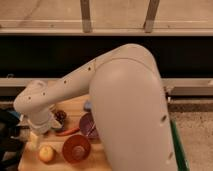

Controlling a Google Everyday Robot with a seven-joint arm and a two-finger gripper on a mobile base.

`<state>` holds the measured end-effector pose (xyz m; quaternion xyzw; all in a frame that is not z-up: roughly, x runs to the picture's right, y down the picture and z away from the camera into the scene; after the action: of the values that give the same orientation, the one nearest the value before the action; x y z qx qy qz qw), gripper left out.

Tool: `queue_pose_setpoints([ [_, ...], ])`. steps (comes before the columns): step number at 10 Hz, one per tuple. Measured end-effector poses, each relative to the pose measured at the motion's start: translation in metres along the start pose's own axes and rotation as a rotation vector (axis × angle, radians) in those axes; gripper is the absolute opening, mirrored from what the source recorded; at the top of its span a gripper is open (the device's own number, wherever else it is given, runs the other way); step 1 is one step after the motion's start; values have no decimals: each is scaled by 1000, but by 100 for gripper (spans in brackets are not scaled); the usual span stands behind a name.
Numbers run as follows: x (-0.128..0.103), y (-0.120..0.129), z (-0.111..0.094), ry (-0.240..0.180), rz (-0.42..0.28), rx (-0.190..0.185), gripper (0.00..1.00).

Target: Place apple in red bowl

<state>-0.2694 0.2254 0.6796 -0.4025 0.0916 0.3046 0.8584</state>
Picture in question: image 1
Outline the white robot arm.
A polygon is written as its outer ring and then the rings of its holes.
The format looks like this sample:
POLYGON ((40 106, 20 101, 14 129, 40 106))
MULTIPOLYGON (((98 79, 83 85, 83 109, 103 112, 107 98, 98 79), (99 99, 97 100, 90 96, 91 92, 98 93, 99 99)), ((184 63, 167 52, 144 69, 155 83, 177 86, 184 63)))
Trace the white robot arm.
POLYGON ((165 92, 150 51, 126 44, 52 85, 34 81, 14 108, 43 134, 50 128, 50 105, 84 94, 112 171, 178 171, 165 92))

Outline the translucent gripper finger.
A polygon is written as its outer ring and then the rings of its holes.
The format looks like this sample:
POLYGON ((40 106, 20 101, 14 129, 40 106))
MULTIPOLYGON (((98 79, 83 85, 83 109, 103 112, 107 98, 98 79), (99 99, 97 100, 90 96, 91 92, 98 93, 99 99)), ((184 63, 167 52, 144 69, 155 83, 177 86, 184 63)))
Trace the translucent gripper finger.
POLYGON ((58 121, 54 121, 54 122, 52 123, 52 126, 51 126, 51 128, 52 128, 53 130, 55 130, 55 131, 61 130, 62 127, 63 127, 63 125, 62 125, 60 122, 58 122, 58 121))
POLYGON ((40 136, 35 134, 34 132, 30 133, 29 136, 29 146, 31 150, 37 150, 40 145, 40 136))

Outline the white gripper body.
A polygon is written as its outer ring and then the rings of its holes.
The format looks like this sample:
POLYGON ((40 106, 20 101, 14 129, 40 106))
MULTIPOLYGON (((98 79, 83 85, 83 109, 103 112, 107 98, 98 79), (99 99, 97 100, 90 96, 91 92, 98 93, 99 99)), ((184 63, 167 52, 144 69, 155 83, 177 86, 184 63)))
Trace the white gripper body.
POLYGON ((40 122, 35 122, 32 119, 28 119, 28 124, 33 133, 36 135, 41 135, 48 132, 53 123, 53 116, 51 114, 47 115, 47 118, 40 117, 40 122))

